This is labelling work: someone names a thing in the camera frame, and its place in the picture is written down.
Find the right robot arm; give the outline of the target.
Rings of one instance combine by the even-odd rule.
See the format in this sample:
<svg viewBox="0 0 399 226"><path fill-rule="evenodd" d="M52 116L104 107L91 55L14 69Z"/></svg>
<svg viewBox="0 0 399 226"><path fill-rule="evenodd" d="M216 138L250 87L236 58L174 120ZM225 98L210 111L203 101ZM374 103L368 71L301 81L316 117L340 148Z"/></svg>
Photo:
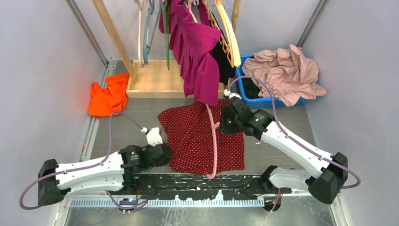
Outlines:
<svg viewBox="0 0 399 226"><path fill-rule="evenodd" d="M348 159L306 142L265 110L253 112L244 101L230 95L221 110L219 131L226 135L242 132L270 144L299 163L303 170L269 166L258 179L266 193L290 188L308 191L316 200L332 204L348 179Z"/></svg>

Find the light blue hanger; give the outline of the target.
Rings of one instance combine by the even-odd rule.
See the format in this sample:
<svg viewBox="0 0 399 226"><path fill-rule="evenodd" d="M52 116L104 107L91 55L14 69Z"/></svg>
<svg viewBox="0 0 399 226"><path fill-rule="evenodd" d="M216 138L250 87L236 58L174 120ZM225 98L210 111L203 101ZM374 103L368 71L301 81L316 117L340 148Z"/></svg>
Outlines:
<svg viewBox="0 0 399 226"><path fill-rule="evenodd" d="M227 17L228 17L230 23L232 24L231 16L229 15L229 1L228 1L228 0L225 0L225 1L224 1L224 3L223 3L223 8L224 8L224 10L225 10L226 13L227 13Z"/></svg>

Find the pink plastic hanger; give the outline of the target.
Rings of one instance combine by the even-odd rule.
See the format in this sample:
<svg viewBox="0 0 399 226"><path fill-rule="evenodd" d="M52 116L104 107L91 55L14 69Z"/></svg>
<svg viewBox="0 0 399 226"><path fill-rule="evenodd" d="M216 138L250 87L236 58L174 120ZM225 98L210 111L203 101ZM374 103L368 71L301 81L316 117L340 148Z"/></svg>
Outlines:
<svg viewBox="0 0 399 226"><path fill-rule="evenodd" d="M219 126L219 122L215 123L213 119L213 115L211 112L211 109L209 105L205 105L209 119L210 119L210 125L211 125L211 132L212 132L212 140L213 140L213 167L212 167L212 173L207 174L208 179L213 179L216 176L217 173L217 137L216 137L216 129Z"/></svg>

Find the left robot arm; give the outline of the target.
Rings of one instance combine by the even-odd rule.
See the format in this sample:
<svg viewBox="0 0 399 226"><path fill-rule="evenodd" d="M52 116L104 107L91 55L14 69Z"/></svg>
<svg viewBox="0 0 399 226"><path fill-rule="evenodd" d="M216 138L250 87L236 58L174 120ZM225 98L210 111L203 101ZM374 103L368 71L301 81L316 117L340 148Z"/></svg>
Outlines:
<svg viewBox="0 0 399 226"><path fill-rule="evenodd" d="M166 144L139 147L129 145L102 158L70 164L55 159L46 160L38 178L38 205L48 206L65 197L90 192L109 191L117 194L136 193L136 174L165 166L172 158L172 148Z"/></svg>

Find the magenta skirt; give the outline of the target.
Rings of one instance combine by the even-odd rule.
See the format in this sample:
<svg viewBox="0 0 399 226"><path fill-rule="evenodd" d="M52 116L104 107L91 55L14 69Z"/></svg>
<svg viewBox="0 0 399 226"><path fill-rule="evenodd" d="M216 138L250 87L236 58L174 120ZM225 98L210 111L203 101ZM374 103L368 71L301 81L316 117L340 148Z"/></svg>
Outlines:
<svg viewBox="0 0 399 226"><path fill-rule="evenodd" d="M180 65L185 96L215 106L219 94L219 66L211 50L221 38L221 31L213 28L207 8L199 2L199 20L196 23L181 0L168 0L169 49Z"/></svg>

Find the black skirt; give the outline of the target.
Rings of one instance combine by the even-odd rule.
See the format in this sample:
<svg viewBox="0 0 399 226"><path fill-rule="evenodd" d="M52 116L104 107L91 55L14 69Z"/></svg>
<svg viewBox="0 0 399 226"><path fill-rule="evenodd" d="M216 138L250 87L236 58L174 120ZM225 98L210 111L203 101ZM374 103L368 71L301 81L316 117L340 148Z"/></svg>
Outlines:
<svg viewBox="0 0 399 226"><path fill-rule="evenodd" d="M224 85L228 85L230 78L235 77L236 68L231 66L228 60L227 53L223 51L222 44L220 43L220 37L224 36L223 32L217 28L211 26L211 20L209 19L209 27L211 31L211 47L209 51L213 58L216 60L219 72L219 82Z"/></svg>

